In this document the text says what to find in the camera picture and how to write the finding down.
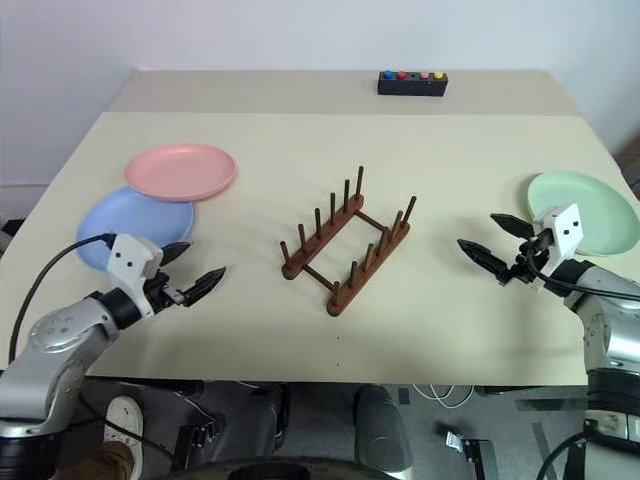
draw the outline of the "plate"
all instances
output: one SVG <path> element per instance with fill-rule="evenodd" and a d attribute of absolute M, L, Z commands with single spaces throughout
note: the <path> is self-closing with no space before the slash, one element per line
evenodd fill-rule
<path fill-rule="evenodd" d="M 211 145 L 176 143 L 131 159 L 124 177 L 140 193 L 170 202 L 193 201 L 224 190 L 236 176 L 231 156 Z"/>
<path fill-rule="evenodd" d="M 128 233 L 164 247 L 184 240 L 192 223 L 191 202 L 162 202 L 124 187 L 111 192 L 89 210 L 78 227 L 76 240 L 101 233 Z M 106 271 L 110 251 L 103 242 L 83 245 L 76 253 L 90 267 Z"/>
<path fill-rule="evenodd" d="M 533 217 L 549 207 L 577 203 L 584 238 L 579 253 L 616 255 L 631 250 L 640 237 L 638 215 L 627 200 L 604 182 L 578 172 L 538 175 L 527 191 Z"/>

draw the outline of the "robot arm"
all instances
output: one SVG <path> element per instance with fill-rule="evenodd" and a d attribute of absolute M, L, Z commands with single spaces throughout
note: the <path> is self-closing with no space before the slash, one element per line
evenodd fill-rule
<path fill-rule="evenodd" d="M 168 284 L 159 267 L 188 246 L 161 250 L 145 239 L 118 235 L 107 264 L 114 288 L 53 311 L 33 326 L 26 348 L 0 377 L 0 479 L 52 478 L 87 369 L 121 330 L 170 305 L 190 306 L 216 286 L 224 268 L 185 292 Z"/>
<path fill-rule="evenodd" d="M 510 215 L 491 217 L 507 232 L 526 240 L 516 263 L 508 268 L 490 250 L 467 240 L 458 240 L 462 250 L 502 285 L 516 278 L 537 291 L 545 288 L 563 297 L 565 306 L 584 326 L 588 375 L 584 478 L 612 478 L 612 472 L 619 479 L 638 478 L 640 287 L 593 263 L 570 258 L 582 239 L 575 204 L 544 212 L 533 226 Z"/>

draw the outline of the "black cable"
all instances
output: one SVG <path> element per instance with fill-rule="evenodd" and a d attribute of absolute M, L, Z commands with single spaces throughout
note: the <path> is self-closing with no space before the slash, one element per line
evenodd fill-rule
<path fill-rule="evenodd" d="M 563 282 L 562 280 L 556 280 L 555 278 L 548 277 L 544 273 L 540 272 L 540 270 L 538 270 L 538 267 L 536 267 L 536 264 L 533 261 L 533 251 L 529 251 L 527 253 L 527 266 L 529 267 L 529 270 L 531 270 L 536 277 L 540 278 L 545 283 L 556 285 L 566 290 L 574 290 L 576 292 L 588 293 L 590 295 L 597 295 L 599 297 L 620 298 L 622 300 L 633 300 L 636 302 L 640 302 L 640 295 L 633 295 L 631 293 L 622 293 L 622 292 L 612 292 L 610 290 L 600 290 L 599 288 L 583 287 L 581 285 L 576 285 L 575 283 Z"/>
<path fill-rule="evenodd" d="M 117 425 L 109 420 L 107 420 L 107 417 L 105 417 L 104 415 L 101 415 L 95 408 L 93 408 L 91 406 L 91 404 L 87 401 L 86 398 L 84 398 L 82 395 L 78 396 L 78 402 L 80 403 L 80 405 L 82 405 L 91 415 L 93 415 L 94 417 L 96 417 L 98 420 L 100 420 L 102 423 L 104 423 L 106 426 L 113 428 L 115 431 L 122 433 L 123 435 L 126 435 L 128 437 L 133 438 L 134 440 L 139 441 L 140 443 L 142 443 L 143 445 L 146 445 L 149 448 L 152 448 L 153 450 L 155 450 L 158 453 L 161 453 L 162 455 L 164 455 L 165 457 L 167 457 L 170 461 L 171 464 L 178 468 L 179 470 L 183 470 L 182 465 L 180 465 L 175 457 L 173 456 L 173 454 L 167 450 L 166 448 L 164 448 L 162 445 L 149 440 L 148 438 L 142 437 L 140 435 L 136 435 L 133 432 L 130 432 L 129 430 L 127 430 L 126 428 L 122 428 L 120 425 Z"/>
<path fill-rule="evenodd" d="M 90 423 L 99 422 L 101 419 L 99 417 L 89 418 L 87 420 L 81 420 L 80 422 L 70 424 L 65 432 L 72 432 L 76 428 L 84 427 L 85 425 L 89 425 Z"/>
<path fill-rule="evenodd" d="M 64 257 L 67 253 L 74 251 L 76 248 L 86 245 L 88 243 L 97 242 L 99 240 L 102 240 L 107 244 L 110 244 L 110 243 L 112 244 L 114 237 L 115 237 L 115 234 L 113 233 L 103 233 L 102 235 L 96 235 L 95 237 L 89 237 L 84 240 L 80 240 L 79 242 L 76 242 L 73 245 L 69 245 L 67 248 L 65 248 L 60 253 L 58 253 L 55 257 L 49 260 L 49 263 L 47 263 L 44 266 L 44 268 L 40 271 L 40 273 L 36 277 L 35 282 L 33 282 L 33 285 L 31 285 L 31 288 L 29 289 L 27 296 L 24 297 L 22 306 L 20 307 L 20 311 L 18 312 L 18 317 L 16 318 L 16 321 L 13 325 L 13 332 L 11 332 L 11 341 L 9 343 L 9 363 L 13 362 L 16 359 L 16 350 L 18 348 L 18 336 L 20 335 L 20 327 L 22 326 L 22 322 L 24 320 L 25 314 L 27 313 L 27 309 L 29 308 L 29 304 L 31 303 L 31 300 L 33 300 L 33 296 L 35 295 L 36 290 L 38 290 L 38 287 L 42 283 L 42 280 L 44 280 L 45 275 L 49 273 L 49 270 L 51 270 L 53 266 L 56 263 L 58 263 L 58 260 Z"/>
<path fill-rule="evenodd" d="M 549 467 L 551 467 L 551 464 L 555 461 L 555 459 L 558 458 L 558 455 L 560 455 L 566 448 L 569 448 L 574 443 L 578 443 L 582 439 L 584 439 L 584 433 L 580 432 L 570 436 L 560 445 L 558 445 L 542 463 L 540 470 L 538 470 L 536 480 L 544 480 L 544 477 L 547 474 L 547 470 L 549 470 Z"/>

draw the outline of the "table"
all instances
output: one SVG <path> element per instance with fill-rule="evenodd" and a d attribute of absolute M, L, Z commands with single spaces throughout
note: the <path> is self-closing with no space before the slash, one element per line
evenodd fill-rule
<path fill-rule="evenodd" d="M 583 384 L 582 326 L 548 292 L 506 288 L 459 250 L 466 238 L 507 261 L 518 239 L 492 212 L 526 216 L 536 174 L 572 169 L 637 201 L 567 94 L 542 72 L 448 72 L 444 98 L 378 97 L 375 72 L 140 72 L 51 183 L 0 263 L 0 346 L 40 268 L 74 241 L 86 211 L 125 185 L 145 149 L 203 142 L 229 152 L 235 182 L 195 204 L 192 248 L 166 267 L 187 286 L 223 266 L 220 285 L 123 332 L 95 375 L 168 379 L 485 385 Z M 363 210 L 391 224 L 418 197 L 411 232 L 345 312 L 327 290 L 282 277 L 278 243 L 326 215 L 329 194 L 365 166 Z M 354 219 L 313 262 L 343 280 L 378 233 Z M 598 259 L 637 277 L 640 253 Z M 108 278 L 69 256 L 36 295 L 37 318 Z"/>

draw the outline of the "wooden peg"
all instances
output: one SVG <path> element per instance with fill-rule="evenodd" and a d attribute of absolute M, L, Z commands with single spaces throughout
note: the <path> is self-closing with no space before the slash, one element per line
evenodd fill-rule
<path fill-rule="evenodd" d="M 302 253 L 307 253 L 307 247 L 305 246 L 307 241 L 304 237 L 304 225 L 301 223 L 298 224 L 298 234 L 300 235 L 300 248 L 302 249 Z"/>
<path fill-rule="evenodd" d="M 333 304 L 338 305 L 338 292 L 340 291 L 340 282 L 333 282 Z"/>
<path fill-rule="evenodd" d="M 282 256 L 284 257 L 285 265 L 289 263 L 289 250 L 287 249 L 287 244 L 282 241 L 280 242 L 280 248 L 282 249 Z"/>
<path fill-rule="evenodd" d="M 385 247 L 385 243 L 387 243 L 387 237 L 389 236 L 389 229 L 385 228 L 382 231 L 382 235 L 380 236 L 380 243 L 378 244 L 378 251 L 376 252 L 376 255 L 379 257 L 380 254 L 382 254 L 382 250 L 384 250 Z"/>
<path fill-rule="evenodd" d="M 407 221 L 409 220 L 409 215 L 411 215 L 411 211 L 413 210 L 413 206 L 416 203 L 416 197 L 415 195 L 413 197 L 411 197 L 411 200 L 409 201 L 409 207 L 407 208 L 407 213 L 404 214 L 404 218 L 402 219 L 402 226 L 404 227 L 407 224 Z"/>
<path fill-rule="evenodd" d="M 364 167 L 360 165 L 360 167 L 358 167 L 358 183 L 356 184 L 356 197 L 360 197 L 360 189 L 362 188 L 363 173 L 364 173 Z"/>
<path fill-rule="evenodd" d="M 316 237 L 322 238 L 322 225 L 320 224 L 320 209 L 316 208 Z"/>
<path fill-rule="evenodd" d="M 396 215 L 396 221 L 393 222 L 393 228 L 391 229 L 391 240 L 393 241 L 394 238 L 396 238 L 396 235 L 398 234 L 398 230 L 400 230 L 400 221 L 402 220 L 402 210 L 398 211 L 398 214 Z"/>
<path fill-rule="evenodd" d="M 364 256 L 364 263 L 362 264 L 362 271 L 366 272 L 371 266 L 371 259 L 373 258 L 373 243 L 367 245 L 367 254 Z"/>
<path fill-rule="evenodd" d="M 356 282 L 356 276 L 358 275 L 358 262 L 355 260 L 351 262 L 351 275 L 349 275 L 349 288 L 353 288 Z"/>
<path fill-rule="evenodd" d="M 331 225 L 336 223 L 336 194 L 331 192 Z"/>
<path fill-rule="evenodd" d="M 342 211 L 347 213 L 349 207 L 349 180 L 344 181 L 344 205 L 342 205 Z"/>

